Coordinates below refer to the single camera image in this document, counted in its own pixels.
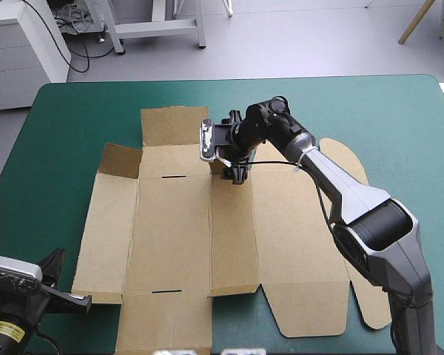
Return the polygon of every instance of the cardboard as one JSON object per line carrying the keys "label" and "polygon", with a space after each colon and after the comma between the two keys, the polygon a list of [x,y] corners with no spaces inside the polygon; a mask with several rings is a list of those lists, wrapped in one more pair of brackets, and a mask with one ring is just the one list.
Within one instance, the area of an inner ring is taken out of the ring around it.
{"label": "cardboard", "polygon": [[95,176],[73,283],[94,303],[122,302],[138,191],[129,162],[138,167],[140,159],[139,149],[108,143]]}
{"label": "cardboard", "polygon": [[[253,166],[241,186],[211,175],[198,158],[206,117],[205,107],[144,109],[143,153],[104,151],[73,292],[122,303],[116,352],[208,354],[210,297],[260,285],[286,337],[343,333],[350,281],[366,323],[386,325],[386,295],[346,267],[309,176],[279,164]],[[363,178],[346,147],[322,146]],[[268,159],[283,158],[260,145],[255,160]]]}

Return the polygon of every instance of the metal frame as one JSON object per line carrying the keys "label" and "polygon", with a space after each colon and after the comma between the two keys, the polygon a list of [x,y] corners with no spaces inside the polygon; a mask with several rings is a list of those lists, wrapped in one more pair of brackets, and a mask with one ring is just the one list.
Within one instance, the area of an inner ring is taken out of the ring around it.
{"label": "metal frame", "polygon": [[[174,7],[172,11],[172,17],[176,17],[183,6],[184,0],[174,0]],[[232,8],[232,0],[222,0],[223,6],[229,16],[234,15],[234,10]]]}
{"label": "metal frame", "polygon": [[[204,31],[204,12],[202,0],[194,0],[195,18],[185,18],[166,21],[166,0],[153,0],[151,22],[137,22],[132,24],[119,24],[112,6],[112,0],[98,0],[101,11],[104,14],[110,38],[117,53],[125,53],[123,39],[143,38],[156,36],[171,36],[181,33],[197,32],[199,47],[206,47],[206,36]],[[182,1],[178,4],[175,0],[175,12],[181,10]]]}

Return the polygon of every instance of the cable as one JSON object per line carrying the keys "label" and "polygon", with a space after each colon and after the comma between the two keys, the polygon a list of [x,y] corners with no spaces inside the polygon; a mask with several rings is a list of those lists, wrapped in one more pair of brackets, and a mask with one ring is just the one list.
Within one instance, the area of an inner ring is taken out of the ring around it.
{"label": "cable", "polygon": [[46,340],[48,343],[50,343],[52,345],[52,347],[54,348],[56,355],[63,355],[61,349],[59,348],[58,343],[50,336],[43,334],[42,332],[40,332],[39,330],[36,331],[35,335],[38,338],[41,338],[43,340]]}
{"label": "cable", "polygon": [[[79,57],[87,58],[86,55],[82,55],[82,54],[80,54],[80,53],[74,52],[74,51],[71,50],[70,48],[69,48],[69,51],[70,51],[71,53],[73,53],[73,54],[79,56]],[[89,55],[89,58],[90,58],[90,59],[103,58],[103,57],[109,55],[112,51],[113,51],[113,47],[110,48],[109,51],[108,51],[108,52],[105,52],[104,54],[100,54],[100,55]]]}
{"label": "cable", "polygon": [[27,0],[23,0],[23,2],[28,5],[29,7],[31,7],[31,9],[36,13],[36,15],[38,15],[38,17],[41,19],[41,21],[43,22],[44,26],[47,29],[47,32],[51,35],[51,38],[53,39],[54,45],[56,46],[56,48],[58,49],[59,54],[61,55],[61,57],[64,59],[64,61],[66,62],[66,64],[69,66],[69,68],[71,68],[72,70],[76,71],[76,72],[88,72],[89,68],[90,68],[90,58],[89,58],[89,53],[87,52],[87,46],[84,43],[84,41],[82,41],[82,44],[84,45],[84,50],[86,52],[87,55],[87,67],[84,70],[80,70],[77,69],[75,67],[73,67],[71,65],[71,63],[66,59],[66,57],[64,57],[64,54],[62,54],[61,48],[59,48],[58,46],[58,42],[56,41],[56,39],[54,38],[53,33],[51,32],[50,28],[48,27],[46,21],[44,20],[43,16],[41,16],[41,14],[39,13],[39,11],[37,11],[37,9],[32,6]]}
{"label": "cable", "polygon": [[296,163],[291,161],[280,161],[280,160],[263,160],[263,161],[249,161],[245,164],[232,165],[232,166],[247,166],[247,165],[255,165],[255,164],[285,164],[285,165],[293,165],[296,166]]}

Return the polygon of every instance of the cardboard flap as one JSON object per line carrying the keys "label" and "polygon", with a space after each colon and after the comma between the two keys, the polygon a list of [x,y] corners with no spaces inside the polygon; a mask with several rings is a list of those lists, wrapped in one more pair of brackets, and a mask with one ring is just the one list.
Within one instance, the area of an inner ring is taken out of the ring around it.
{"label": "cardboard flap", "polygon": [[205,292],[124,296],[116,351],[210,348],[212,299]]}
{"label": "cardboard flap", "polygon": [[[333,139],[324,138],[320,141],[320,148],[324,154],[342,166],[350,175],[361,183],[369,184],[362,163],[347,146]],[[324,201],[329,213],[331,204],[326,198]],[[387,293],[383,292],[381,287],[371,285],[346,260],[345,264],[365,324],[373,329],[380,329],[388,325],[391,322],[391,316]]]}
{"label": "cardboard flap", "polygon": [[125,292],[209,294],[211,177],[140,179]]}
{"label": "cardboard flap", "polygon": [[233,294],[254,294],[259,286],[260,284],[257,283],[256,285],[219,287],[210,291],[209,297],[232,296]]}
{"label": "cardboard flap", "polygon": [[340,335],[347,325],[349,283],[345,281],[263,284],[282,335]]}
{"label": "cardboard flap", "polygon": [[[274,149],[271,144],[259,146],[257,160],[278,160]],[[349,296],[343,258],[326,227],[311,178],[288,168],[252,170],[263,289],[285,336],[341,334]]]}
{"label": "cardboard flap", "polygon": [[98,173],[87,213],[74,294],[93,303],[121,303],[138,181]]}
{"label": "cardboard flap", "polygon": [[260,276],[250,179],[240,186],[213,175],[211,206],[211,295],[255,292]]}
{"label": "cardboard flap", "polygon": [[136,179],[141,162],[141,150],[107,143],[98,172]]}
{"label": "cardboard flap", "polygon": [[199,159],[199,145],[148,146],[143,151],[140,177],[174,178],[210,175],[209,164]]}
{"label": "cardboard flap", "polygon": [[201,121],[207,107],[171,106],[141,110],[144,146],[199,144]]}

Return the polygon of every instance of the table leg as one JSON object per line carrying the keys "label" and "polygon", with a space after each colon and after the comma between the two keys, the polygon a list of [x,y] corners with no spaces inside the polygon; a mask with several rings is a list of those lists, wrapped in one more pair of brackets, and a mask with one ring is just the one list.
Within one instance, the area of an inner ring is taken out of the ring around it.
{"label": "table leg", "polygon": [[443,5],[441,6],[441,29],[440,29],[439,38],[441,39],[444,38],[444,0],[443,0]]}
{"label": "table leg", "polygon": [[417,12],[416,16],[413,18],[413,21],[411,21],[408,28],[406,28],[405,32],[401,36],[400,40],[398,41],[399,44],[403,44],[406,42],[409,35],[411,35],[411,32],[413,32],[413,30],[416,28],[417,24],[420,23],[420,21],[423,19],[424,15],[431,8],[433,3],[434,3],[434,0],[426,0],[426,2],[422,5],[420,10]]}

